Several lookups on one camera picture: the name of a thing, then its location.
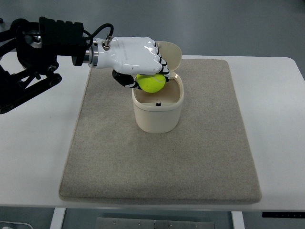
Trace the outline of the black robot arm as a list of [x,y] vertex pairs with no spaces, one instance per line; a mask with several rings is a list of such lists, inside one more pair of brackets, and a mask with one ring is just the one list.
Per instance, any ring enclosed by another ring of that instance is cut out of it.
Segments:
[[10,74],[0,69],[0,112],[5,114],[61,82],[58,56],[70,56],[82,65],[93,37],[82,23],[40,17],[39,22],[16,19],[0,34],[0,55],[15,50],[24,68]]

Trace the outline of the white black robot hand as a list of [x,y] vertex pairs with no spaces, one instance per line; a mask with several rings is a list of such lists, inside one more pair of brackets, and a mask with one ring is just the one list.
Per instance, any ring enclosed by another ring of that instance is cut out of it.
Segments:
[[91,68],[112,68],[113,78],[131,89],[143,89],[134,78],[138,74],[161,74],[166,82],[170,79],[168,64],[149,37],[94,38],[84,62]]

